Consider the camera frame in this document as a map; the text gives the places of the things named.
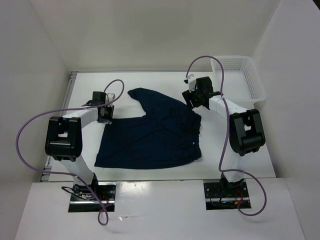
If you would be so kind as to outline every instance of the white plastic basket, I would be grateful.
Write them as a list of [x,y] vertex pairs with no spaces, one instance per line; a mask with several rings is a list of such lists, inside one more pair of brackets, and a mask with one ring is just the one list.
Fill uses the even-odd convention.
[[[235,103],[257,103],[267,97],[254,60],[248,56],[216,56],[224,69],[223,94]],[[211,59],[214,91],[220,91],[221,67]]]

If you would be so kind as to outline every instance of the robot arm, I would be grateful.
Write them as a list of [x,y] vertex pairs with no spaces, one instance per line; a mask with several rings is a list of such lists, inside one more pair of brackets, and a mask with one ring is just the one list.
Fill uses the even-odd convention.
[[[94,91],[92,100],[87,106],[98,106],[115,99],[113,93]],[[81,155],[82,128],[91,122],[98,121],[103,124],[111,124],[114,106],[111,104],[99,108],[84,108],[64,116],[53,116],[49,120],[45,141],[45,152],[56,161],[61,162],[69,173],[81,177],[96,192],[98,180],[96,175],[88,168]],[[87,188],[77,178],[73,177],[74,186],[79,191]]]
[[[209,77],[195,78],[190,75],[185,83],[189,90],[182,93],[189,108],[204,106],[227,118],[226,106],[220,92],[214,92]],[[246,154],[255,153],[266,142],[260,113],[256,109],[248,110],[226,99],[229,110],[229,143],[224,163],[228,169],[246,169]],[[223,173],[230,184],[239,183],[244,174],[238,171]]]

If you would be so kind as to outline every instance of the white wall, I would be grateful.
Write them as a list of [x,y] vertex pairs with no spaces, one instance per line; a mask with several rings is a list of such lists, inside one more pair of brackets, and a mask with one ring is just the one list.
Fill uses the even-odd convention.
[[282,0],[253,58],[267,91],[260,105],[266,143],[287,184],[307,240],[319,239],[320,11]]
[[[15,237],[32,181],[39,175],[18,159],[18,129],[33,115],[61,107],[68,72],[26,0],[0,1],[0,238]],[[32,165],[45,164],[48,117],[23,134],[21,150]]]
[[[68,70],[185,70],[251,55],[279,0],[30,0]],[[194,69],[210,69],[199,61]]]

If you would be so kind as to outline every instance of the cloth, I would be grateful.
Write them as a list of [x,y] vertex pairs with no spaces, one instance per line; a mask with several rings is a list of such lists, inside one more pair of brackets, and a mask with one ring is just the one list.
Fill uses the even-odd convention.
[[201,157],[200,115],[157,91],[136,88],[128,94],[140,102],[146,114],[106,124],[94,166],[163,169]]

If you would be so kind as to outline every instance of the cable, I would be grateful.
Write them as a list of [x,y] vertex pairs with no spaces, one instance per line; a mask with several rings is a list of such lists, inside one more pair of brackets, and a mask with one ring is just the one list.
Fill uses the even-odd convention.
[[227,145],[228,145],[228,138],[229,138],[229,133],[230,133],[230,116],[229,116],[229,107],[228,107],[228,104],[227,104],[227,101],[225,100],[225,97],[224,97],[224,94],[223,94],[223,86],[224,86],[224,81],[225,81],[225,71],[224,71],[224,67],[222,66],[222,63],[214,56],[210,56],[210,55],[203,55],[203,56],[199,56],[197,57],[196,59],[194,59],[191,64],[189,65],[189,68],[188,70],[186,71],[186,75],[185,77],[187,78],[188,75],[189,75],[189,72],[190,72],[190,69],[192,67],[192,65],[199,59],[203,59],[203,58],[209,58],[209,59],[213,59],[215,60],[220,68],[221,68],[221,72],[222,72],[222,80],[221,80],[221,87],[220,87],[220,96],[223,100],[223,103],[224,103],[224,106],[225,106],[225,112],[226,112],[226,134],[225,134],[225,139],[224,139],[224,145],[223,145],[223,149],[222,149],[222,153],[221,153],[221,157],[220,157],[220,162],[219,162],[219,171],[221,173],[227,173],[227,172],[239,172],[239,173],[244,173],[244,174],[247,174],[249,175],[251,178],[253,178],[260,186],[261,190],[263,191],[263,195],[264,195],[264,203],[263,203],[263,206],[262,208],[255,212],[255,213],[246,213],[246,212],[243,212],[241,209],[240,209],[240,205],[245,203],[245,202],[248,202],[248,200],[243,200],[242,202],[240,202],[239,204],[237,204],[237,208],[239,210],[240,213],[242,213],[243,215],[245,216],[249,216],[249,217],[252,217],[252,216],[256,216],[256,215],[259,215],[265,208],[266,208],[266,205],[267,205],[267,194],[266,194],[266,191],[264,189],[264,186],[262,186],[261,182],[255,177],[253,176],[251,173],[247,172],[247,171],[243,171],[243,170],[240,170],[240,169],[222,169],[222,163],[223,163],[223,160],[224,160],[224,156],[225,156],[225,153],[226,153],[226,149],[227,149]]
[[[101,107],[105,107],[106,105],[108,104],[112,104],[114,103],[115,101],[117,101],[121,95],[124,93],[124,90],[125,90],[125,83],[120,80],[120,79],[116,79],[116,80],[113,80],[111,81],[107,86],[106,88],[104,89],[104,91],[107,90],[107,88],[113,84],[114,82],[120,82],[122,84],[122,90],[119,94],[118,97],[116,97],[114,100],[112,100],[111,102],[108,102],[108,103],[105,103],[105,104],[101,104],[101,105],[97,105],[97,106],[87,106],[86,109],[93,109],[93,108],[101,108]],[[45,111],[45,112],[42,112],[42,113],[39,113],[35,116],[33,116],[32,118],[30,118],[28,121],[25,122],[25,124],[22,125],[22,127],[19,129],[17,135],[16,135],[16,139],[15,139],[15,150],[16,150],[16,153],[18,154],[20,160],[22,161],[22,163],[24,165],[26,165],[28,168],[36,171],[36,172],[39,172],[39,173],[42,173],[42,174],[59,174],[59,175],[68,175],[68,176],[72,176],[72,177],[76,177],[78,178],[85,186],[86,188],[91,192],[91,194],[94,196],[94,198],[99,202],[100,206],[101,206],[101,211],[99,212],[98,214],[98,222],[100,225],[102,226],[106,226],[109,222],[109,216],[108,216],[108,212],[107,212],[107,209],[105,207],[105,205],[101,202],[101,200],[99,199],[99,197],[95,194],[95,192],[92,190],[92,188],[78,175],[76,174],[73,174],[73,173],[70,173],[70,172],[61,172],[61,171],[47,171],[47,170],[42,170],[42,169],[39,169],[39,168],[36,168],[32,165],[30,165],[25,159],[24,157],[22,156],[21,152],[20,152],[20,146],[19,146],[19,138],[20,138],[20,135],[22,133],[22,131],[25,129],[25,127],[31,123],[33,120],[39,118],[39,117],[42,117],[44,115],[47,115],[47,114],[52,114],[52,113],[57,113],[57,112],[64,112],[64,111],[78,111],[78,110],[83,110],[84,108],[83,107],[77,107],[77,108],[65,108],[65,109],[56,109],[56,110],[50,110],[50,111]],[[101,222],[100,220],[100,217],[101,217],[101,213],[105,213],[105,216],[106,216],[106,222]]]

